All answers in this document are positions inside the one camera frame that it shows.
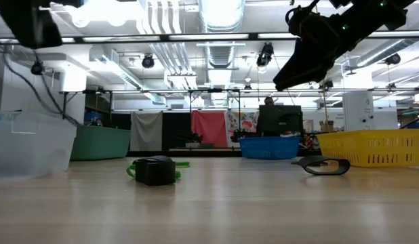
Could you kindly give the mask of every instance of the yellow plastic basket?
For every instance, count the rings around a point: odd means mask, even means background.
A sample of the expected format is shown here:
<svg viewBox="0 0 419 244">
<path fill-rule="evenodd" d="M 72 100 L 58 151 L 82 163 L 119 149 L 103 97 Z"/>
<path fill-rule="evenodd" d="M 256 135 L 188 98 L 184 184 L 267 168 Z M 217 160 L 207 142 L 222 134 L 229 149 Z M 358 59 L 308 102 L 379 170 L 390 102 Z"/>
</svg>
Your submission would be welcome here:
<svg viewBox="0 0 419 244">
<path fill-rule="evenodd" d="M 352 131 L 317 135 L 324 157 L 357 167 L 419 166 L 419 129 Z"/>
</svg>

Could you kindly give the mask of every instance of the green cable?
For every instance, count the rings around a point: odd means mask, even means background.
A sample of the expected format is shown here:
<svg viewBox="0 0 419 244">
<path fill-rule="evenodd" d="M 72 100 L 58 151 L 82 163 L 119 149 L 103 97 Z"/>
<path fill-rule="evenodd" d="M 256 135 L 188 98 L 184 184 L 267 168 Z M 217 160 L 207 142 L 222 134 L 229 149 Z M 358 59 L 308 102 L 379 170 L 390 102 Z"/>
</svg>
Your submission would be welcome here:
<svg viewBox="0 0 419 244">
<path fill-rule="evenodd" d="M 181 168 L 186 168 L 186 167 L 190 167 L 190 162 L 177 162 L 176 163 L 176 167 L 181 167 Z M 130 165 L 127 168 L 127 174 L 133 178 L 136 177 L 136 174 L 133 173 L 136 172 L 136 166 L 135 165 Z M 175 179 L 179 180 L 181 178 L 181 172 L 179 171 L 175 171 Z"/>
</svg>

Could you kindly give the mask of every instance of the cardboard box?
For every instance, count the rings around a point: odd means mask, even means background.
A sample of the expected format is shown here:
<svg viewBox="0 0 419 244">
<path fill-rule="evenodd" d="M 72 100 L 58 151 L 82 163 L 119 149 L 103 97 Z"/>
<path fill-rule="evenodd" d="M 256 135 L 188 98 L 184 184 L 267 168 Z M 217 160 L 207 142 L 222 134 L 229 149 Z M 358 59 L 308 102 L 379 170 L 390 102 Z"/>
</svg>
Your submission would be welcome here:
<svg viewBox="0 0 419 244">
<path fill-rule="evenodd" d="M 325 121 L 320 121 L 321 132 L 334 132 L 334 121 L 328 121 L 328 125 Z"/>
</svg>

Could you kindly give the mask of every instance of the computer monitor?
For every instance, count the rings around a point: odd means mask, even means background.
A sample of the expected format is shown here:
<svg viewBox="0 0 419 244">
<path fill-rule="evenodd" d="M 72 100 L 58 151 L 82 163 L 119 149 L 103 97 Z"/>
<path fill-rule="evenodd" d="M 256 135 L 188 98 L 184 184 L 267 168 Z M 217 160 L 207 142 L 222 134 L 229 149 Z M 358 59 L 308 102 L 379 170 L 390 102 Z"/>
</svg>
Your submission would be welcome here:
<svg viewBox="0 0 419 244">
<path fill-rule="evenodd" d="M 261 105 L 260 122 L 263 132 L 284 134 L 287 131 L 303 136 L 303 113 L 301 106 Z"/>
</svg>

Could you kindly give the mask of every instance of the table surface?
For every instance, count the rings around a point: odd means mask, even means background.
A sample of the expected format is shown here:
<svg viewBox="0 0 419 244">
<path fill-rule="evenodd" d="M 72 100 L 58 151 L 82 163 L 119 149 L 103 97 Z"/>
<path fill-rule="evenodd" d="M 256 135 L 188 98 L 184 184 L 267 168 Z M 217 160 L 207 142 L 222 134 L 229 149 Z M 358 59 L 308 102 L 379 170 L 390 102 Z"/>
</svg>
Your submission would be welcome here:
<svg viewBox="0 0 419 244">
<path fill-rule="evenodd" d="M 176 159 L 175 186 L 125 173 L 133 159 L 0 182 L 0 244 L 419 243 L 419 167 L 311 176 L 289 161 Z"/>
</svg>

